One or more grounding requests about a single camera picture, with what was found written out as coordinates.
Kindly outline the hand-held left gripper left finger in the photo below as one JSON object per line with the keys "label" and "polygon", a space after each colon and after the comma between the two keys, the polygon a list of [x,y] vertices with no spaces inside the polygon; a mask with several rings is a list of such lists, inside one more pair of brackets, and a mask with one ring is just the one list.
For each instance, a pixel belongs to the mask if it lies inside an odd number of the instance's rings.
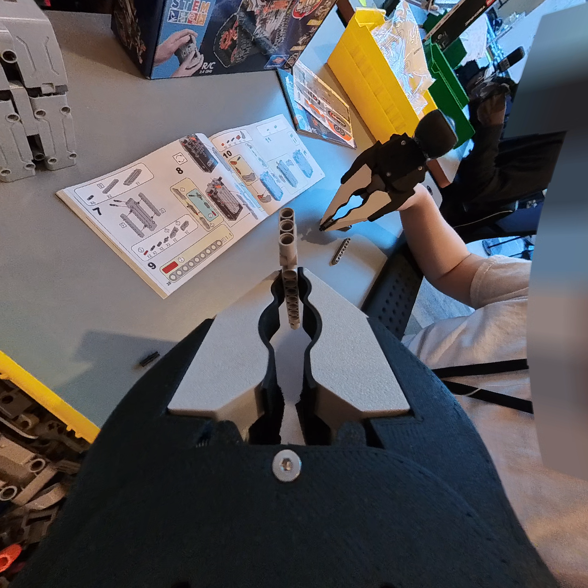
{"label": "hand-held left gripper left finger", "polygon": [[281,303],[276,271],[218,313],[168,410],[231,421],[250,442],[280,442],[282,392],[270,340],[280,327]]}

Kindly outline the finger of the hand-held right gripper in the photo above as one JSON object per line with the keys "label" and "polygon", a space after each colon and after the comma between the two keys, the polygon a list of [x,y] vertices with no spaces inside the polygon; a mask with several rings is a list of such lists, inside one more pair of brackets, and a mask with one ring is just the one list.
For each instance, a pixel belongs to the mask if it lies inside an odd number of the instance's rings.
{"label": "finger of the hand-held right gripper", "polygon": [[377,190],[370,194],[360,206],[349,210],[343,217],[325,221],[323,231],[339,231],[354,224],[377,219],[388,212],[398,210],[404,202],[406,202],[406,194],[390,195]]}
{"label": "finger of the hand-held right gripper", "polygon": [[[371,169],[364,164],[346,182],[341,183],[321,219],[319,228],[342,229],[368,220],[376,212],[376,192],[372,194],[366,192],[370,182]],[[359,207],[350,209],[344,216],[335,219],[337,211],[348,204],[353,193],[357,190],[362,191],[362,204]]]}

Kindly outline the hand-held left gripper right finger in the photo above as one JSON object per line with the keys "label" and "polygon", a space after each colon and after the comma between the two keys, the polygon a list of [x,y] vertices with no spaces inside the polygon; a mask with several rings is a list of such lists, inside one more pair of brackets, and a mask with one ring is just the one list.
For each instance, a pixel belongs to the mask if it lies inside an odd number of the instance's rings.
{"label": "hand-held left gripper right finger", "polygon": [[407,415],[409,403],[368,317],[308,269],[300,270],[305,349],[300,426],[331,442],[346,422]]}

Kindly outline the grey beam with end connector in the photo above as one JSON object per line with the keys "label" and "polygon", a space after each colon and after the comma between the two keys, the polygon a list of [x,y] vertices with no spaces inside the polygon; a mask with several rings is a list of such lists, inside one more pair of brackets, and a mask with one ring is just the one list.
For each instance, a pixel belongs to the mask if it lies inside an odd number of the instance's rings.
{"label": "grey beam with end connector", "polygon": [[285,294],[286,311],[292,329],[300,326],[298,292],[298,248],[295,212],[291,208],[279,211],[279,263],[282,268],[282,281]]}

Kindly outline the black and grey brick assembly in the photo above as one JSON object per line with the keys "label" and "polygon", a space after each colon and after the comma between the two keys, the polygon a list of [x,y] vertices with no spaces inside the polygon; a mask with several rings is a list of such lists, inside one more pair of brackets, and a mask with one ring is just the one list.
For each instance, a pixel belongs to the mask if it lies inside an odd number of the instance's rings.
{"label": "black and grey brick assembly", "polygon": [[75,165],[68,80],[53,27],[35,1],[1,1],[1,181]]}

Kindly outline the person's right forearm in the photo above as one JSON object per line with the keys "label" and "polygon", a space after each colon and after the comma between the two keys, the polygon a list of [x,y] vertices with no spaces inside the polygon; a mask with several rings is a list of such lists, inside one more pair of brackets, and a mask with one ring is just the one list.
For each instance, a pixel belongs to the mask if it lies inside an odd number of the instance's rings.
{"label": "person's right forearm", "polygon": [[485,258],[467,250],[421,183],[398,211],[408,247],[424,278],[444,295],[474,307],[472,282]]}

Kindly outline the black perforated pad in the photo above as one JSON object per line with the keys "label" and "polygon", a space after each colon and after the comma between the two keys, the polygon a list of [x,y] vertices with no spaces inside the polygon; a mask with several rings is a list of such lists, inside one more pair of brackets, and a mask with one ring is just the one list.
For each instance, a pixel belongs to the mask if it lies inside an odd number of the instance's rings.
{"label": "black perforated pad", "polygon": [[423,274],[406,242],[398,242],[381,269],[361,310],[402,339]]}

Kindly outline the green storage bin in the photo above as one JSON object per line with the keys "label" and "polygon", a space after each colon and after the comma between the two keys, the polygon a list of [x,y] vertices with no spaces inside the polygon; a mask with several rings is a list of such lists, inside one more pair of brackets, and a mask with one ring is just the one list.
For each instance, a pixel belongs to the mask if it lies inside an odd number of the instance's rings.
{"label": "green storage bin", "polygon": [[439,46],[427,41],[423,48],[430,75],[435,80],[429,88],[429,93],[437,109],[453,120],[458,148],[474,136],[474,128],[464,114],[469,97]]}

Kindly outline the blue booklet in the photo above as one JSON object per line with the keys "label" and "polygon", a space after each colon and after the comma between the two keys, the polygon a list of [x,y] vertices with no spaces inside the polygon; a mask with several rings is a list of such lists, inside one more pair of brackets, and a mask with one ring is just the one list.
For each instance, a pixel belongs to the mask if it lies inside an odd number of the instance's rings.
{"label": "blue booklet", "polygon": [[277,70],[277,75],[297,132],[329,143],[356,149],[356,142],[353,138],[347,141],[338,136],[330,127],[326,126],[320,119],[308,112],[296,101],[292,74],[284,70]]}

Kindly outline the clear plastic bags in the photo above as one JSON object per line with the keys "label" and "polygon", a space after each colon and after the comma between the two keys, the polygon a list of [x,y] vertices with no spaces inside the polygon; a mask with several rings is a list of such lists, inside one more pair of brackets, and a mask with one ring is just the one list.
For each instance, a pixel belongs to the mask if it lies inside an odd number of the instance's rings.
{"label": "clear plastic bags", "polygon": [[428,104],[424,94],[435,80],[430,75],[419,27],[408,3],[400,1],[392,16],[371,34],[416,115],[421,118]]}

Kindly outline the black cardboard box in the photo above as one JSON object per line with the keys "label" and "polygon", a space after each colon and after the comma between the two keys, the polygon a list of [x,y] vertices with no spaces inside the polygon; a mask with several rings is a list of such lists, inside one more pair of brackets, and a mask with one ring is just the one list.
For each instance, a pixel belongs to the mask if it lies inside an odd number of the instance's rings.
{"label": "black cardboard box", "polygon": [[444,51],[494,3],[495,1],[460,1],[426,34],[423,42],[435,43]]}

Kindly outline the open instruction manual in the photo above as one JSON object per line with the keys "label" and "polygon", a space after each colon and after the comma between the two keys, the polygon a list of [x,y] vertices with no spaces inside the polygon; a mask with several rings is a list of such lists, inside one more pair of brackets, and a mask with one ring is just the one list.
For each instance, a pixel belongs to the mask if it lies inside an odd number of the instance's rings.
{"label": "open instruction manual", "polygon": [[184,136],[56,195],[161,298],[325,177],[290,120]]}

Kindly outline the blue robot kit box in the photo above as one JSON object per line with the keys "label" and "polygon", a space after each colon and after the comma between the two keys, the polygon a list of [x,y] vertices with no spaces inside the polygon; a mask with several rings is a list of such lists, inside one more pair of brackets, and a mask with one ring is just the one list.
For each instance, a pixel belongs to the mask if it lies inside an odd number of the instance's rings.
{"label": "blue robot kit box", "polygon": [[114,1],[112,30],[148,79],[291,70],[335,1]]}

